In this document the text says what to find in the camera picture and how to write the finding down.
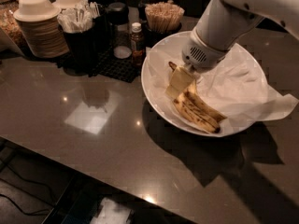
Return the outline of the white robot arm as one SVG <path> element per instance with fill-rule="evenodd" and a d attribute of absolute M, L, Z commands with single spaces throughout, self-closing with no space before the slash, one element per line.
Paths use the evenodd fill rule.
<path fill-rule="evenodd" d="M 206 100 L 255 104 L 291 97 L 269 86 L 256 59 L 237 44 L 263 19 L 299 38 L 299 0 L 210 0 L 192 31 L 181 34 L 183 43 L 169 37 L 182 67 L 195 71 L 195 90 Z"/>

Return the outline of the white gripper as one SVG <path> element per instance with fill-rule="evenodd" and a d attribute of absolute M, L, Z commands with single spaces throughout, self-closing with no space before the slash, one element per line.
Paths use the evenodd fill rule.
<path fill-rule="evenodd" d="M 228 48 L 221 40 L 207 31 L 194 27 L 182 49 L 182 59 L 195 69 L 212 69 L 223 59 Z M 193 81 L 195 76 L 182 66 L 178 66 L 170 77 L 166 94 L 177 98 Z"/>

